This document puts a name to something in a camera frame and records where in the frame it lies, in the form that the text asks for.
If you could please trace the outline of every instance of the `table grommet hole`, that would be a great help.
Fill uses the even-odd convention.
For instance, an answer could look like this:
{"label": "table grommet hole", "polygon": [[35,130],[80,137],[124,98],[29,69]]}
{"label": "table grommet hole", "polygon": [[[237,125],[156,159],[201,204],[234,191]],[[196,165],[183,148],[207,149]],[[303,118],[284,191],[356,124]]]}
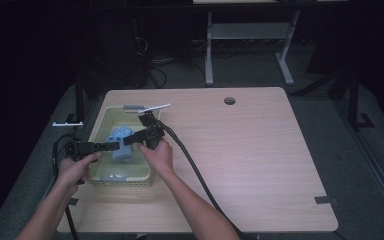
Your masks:
{"label": "table grommet hole", "polygon": [[226,103],[227,105],[233,105],[236,103],[236,99],[232,97],[227,97],[224,99],[224,103]]}

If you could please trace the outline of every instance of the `blue cloth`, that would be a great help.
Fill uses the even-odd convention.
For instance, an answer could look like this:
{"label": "blue cloth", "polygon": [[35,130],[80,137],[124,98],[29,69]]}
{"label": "blue cloth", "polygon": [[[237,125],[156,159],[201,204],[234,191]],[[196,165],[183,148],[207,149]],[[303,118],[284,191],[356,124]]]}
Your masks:
{"label": "blue cloth", "polygon": [[108,136],[107,142],[119,142],[120,149],[112,152],[114,160],[120,160],[123,162],[132,162],[132,146],[124,146],[123,138],[133,135],[134,131],[125,126],[121,125],[120,128],[115,128],[110,136]]}

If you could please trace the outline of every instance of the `gray carpet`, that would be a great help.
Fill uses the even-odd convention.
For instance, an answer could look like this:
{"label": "gray carpet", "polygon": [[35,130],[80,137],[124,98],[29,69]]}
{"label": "gray carpet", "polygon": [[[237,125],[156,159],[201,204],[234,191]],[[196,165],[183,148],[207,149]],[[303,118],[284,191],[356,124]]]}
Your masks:
{"label": "gray carpet", "polygon": [[[255,51],[244,51],[231,58],[213,60],[214,87],[278,86],[293,92],[312,83],[320,76],[306,74],[312,46],[294,45],[287,62],[294,86],[287,86],[275,61],[277,45]],[[204,87],[203,58],[194,59],[196,65],[175,63],[160,70],[167,74],[164,88]],[[162,75],[153,72],[158,81]],[[305,97],[290,97],[292,108],[307,142],[327,195],[335,199],[333,209],[339,222],[335,233],[260,233],[259,239],[384,239],[384,197],[374,181],[364,154],[358,148],[354,132],[349,129],[340,109],[347,106],[346,98],[332,101],[327,97],[327,84]],[[145,88],[153,88],[148,83]],[[375,128],[362,129],[370,150],[384,169],[384,114],[376,99],[360,87],[359,112],[369,115]],[[87,139],[102,101],[86,101],[85,128],[78,133]],[[23,172],[0,211],[0,239],[13,239],[27,223],[52,182],[52,143],[68,129],[51,127],[54,121],[64,121],[75,112],[74,88],[67,90],[55,109],[48,126],[34,148]],[[80,234],[80,239],[135,239],[135,235]],[[153,236],[152,239],[185,239],[185,235]],[[71,239],[69,234],[56,233],[54,239]]]}

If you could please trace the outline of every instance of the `plastic container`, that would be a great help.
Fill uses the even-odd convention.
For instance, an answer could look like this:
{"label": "plastic container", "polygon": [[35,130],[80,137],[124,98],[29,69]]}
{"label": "plastic container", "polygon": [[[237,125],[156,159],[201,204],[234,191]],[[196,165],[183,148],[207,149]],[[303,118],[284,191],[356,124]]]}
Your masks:
{"label": "plastic container", "polygon": [[[105,142],[115,128],[121,125],[130,127],[137,132],[144,129],[139,121],[138,109],[147,106],[124,105],[107,108],[99,124],[94,142]],[[160,110],[153,111],[154,116],[160,119]],[[89,181],[94,185],[105,186],[143,186],[149,187],[154,176],[145,157],[136,147],[133,147],[131,162],[114,160],[111,152],[104,152],[98,162],[89,165]]]}

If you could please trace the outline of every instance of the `desk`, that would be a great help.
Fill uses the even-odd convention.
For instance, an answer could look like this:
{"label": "desk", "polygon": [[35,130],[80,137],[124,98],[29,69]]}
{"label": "desk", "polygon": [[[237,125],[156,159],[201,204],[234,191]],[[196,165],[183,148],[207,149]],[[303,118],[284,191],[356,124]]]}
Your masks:
{"label": "desk", "polygon": [[[347,0],[318,0],[317,2],[347,1]],[[274,0],[194,0],[194,4],[229,4],[229,3],[274,3]],[[211,60],[212,39],[284,39],[281,52],[276,53],[276,60],[282,72],[285,83],[293,85],[294,80],[286,64],[286,55],[291,45],[292,37],[298,22],[300,11],[295,11],[290,22],[281,23],[212,23],[211,12],[208,13],[207,24],[207,54],[205,57],[205,85],[212,86],[213,67]]]}
{"label": "desk", "polygon": [[[233,97],[234,105],[224,99]],[[281,88],[204,88],[110,91],[107,107],[172,106],[161,120],[184,143],[226,215],[244,232],[334,231],[338,227],[288,98]],[[174,149],[174,168],[208,200],[186,157]],[[79,232],[191,232],[170,191],[152,187],[81,185],[70,206]],[[66,218],[58,231],[69,232]]]}

